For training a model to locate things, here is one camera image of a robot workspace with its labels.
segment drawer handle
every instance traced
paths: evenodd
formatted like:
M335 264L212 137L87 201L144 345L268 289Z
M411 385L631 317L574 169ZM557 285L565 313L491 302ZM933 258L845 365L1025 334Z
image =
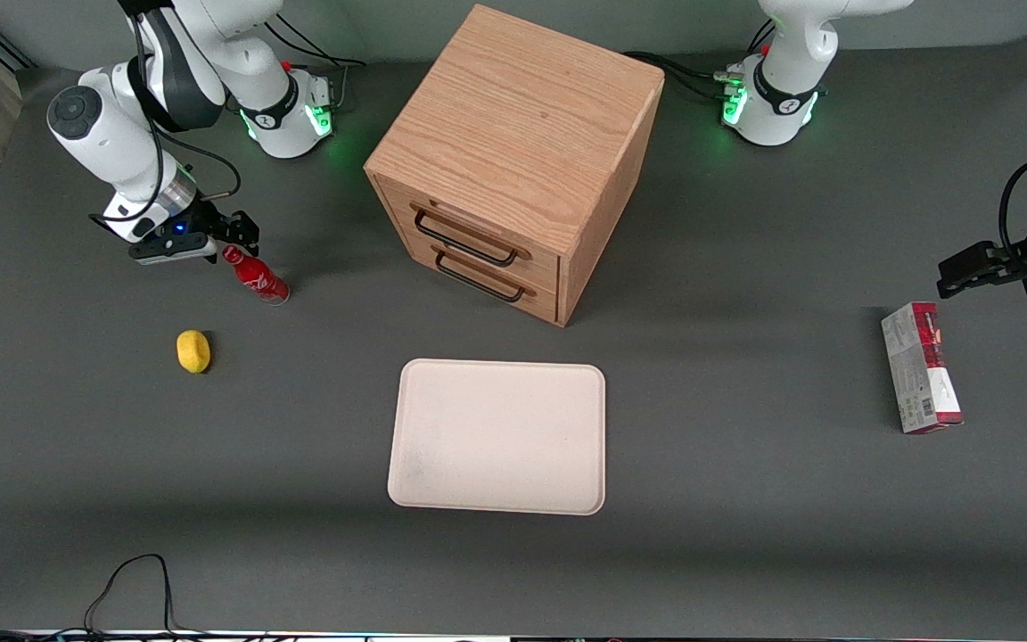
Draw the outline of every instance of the drawer handle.
M489 263L490 265L496 265L496 267L509 267L510 263L514 263L514 260L517 259L516 249L511 249L510 255L508 257L505 257L505 259L498 259L496 256L489 256L489 254L487 253L478 252L476 249L462 243L460 240L454 240L446 234L443 234L441 232L435 232L431 230L431 228L428 228L425 225L423 225L422 223L422 220L425 219L425 217L427 217L427 212L425 212L424 209L420 207L416 209L419 214L417 214L417 216L415 217L415 227L419 228L419 232L423 232L423 234L430 236L431 239L441 240L442 242L448 244L449 247L452 247L454 249L459 249L459 251L465 252L469 256L472 256L473 259L485 260L486 263Z
M444 259L446 259L446 253L439 253L439 256L436 256L435 259L435 267L439 268L440 272L445 273L445 275L448 275L449 277L451 277L451 279L460 280L462 284L471 286L472 288L480 289L482 290L482 292L485 292L489 296L497 298L497 300L499 301L505 301L505 303L517 303L518 301L522 300L522 295L525 294L525 288L519 288L517 292L514 293L512 295L503 295L501 293L498 293L497 290L490 288L490 286L486 286L484 284L480 284L480 281L470 279L469 276L465 275L465 273L454 272L453 269L446 267L444 264L442 264L442 260Z

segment coca-cola bottle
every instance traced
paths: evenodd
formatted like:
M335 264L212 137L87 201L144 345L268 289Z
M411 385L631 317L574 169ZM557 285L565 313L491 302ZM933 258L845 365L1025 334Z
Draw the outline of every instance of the coca-cola bottle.
M280 276L274 275L264 261L245 255L236 246L225 246L220 253L236 269L236 277L240 279L240 284L260 295L268 305L280 305L288 301L291 294L288 284Z

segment cardboard box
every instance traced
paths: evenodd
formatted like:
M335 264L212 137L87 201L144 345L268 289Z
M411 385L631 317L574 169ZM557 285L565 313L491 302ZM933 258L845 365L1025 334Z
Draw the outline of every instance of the cardboard box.
M906 435L933 433L963 421L942 357L937 314L936 303L910 303L882 320L898 414Z

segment white tray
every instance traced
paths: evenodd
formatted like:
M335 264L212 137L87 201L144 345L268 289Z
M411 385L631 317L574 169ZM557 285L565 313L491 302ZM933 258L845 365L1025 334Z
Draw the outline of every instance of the white tray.
M604 375L562 363L408 363L387 492L401 506L594 515L605 502Z

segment gray table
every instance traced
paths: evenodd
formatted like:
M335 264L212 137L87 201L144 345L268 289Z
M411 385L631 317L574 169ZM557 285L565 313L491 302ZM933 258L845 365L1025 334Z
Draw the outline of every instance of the gray table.
M0 171L0 627L73 625L157 551L205 629L1027 639L1027 300L942 305L967 422L939 435L898 429L879 333L993 235L1027 159L1027 41L843 52L783 149L670 84L566 330L395 238L360 165L423 71L351 73L337 136L302 159L235 118L187 136L244 174L225 206L260 222L280 308L223 263L127 260L84 218L110 187L42 122L73 76L24 77ZM187 328L213 335L207 375L177 367ZM603 369L603 511L391 503L396 378L420 356ZM159 599L130 569L99 622L159 626Z

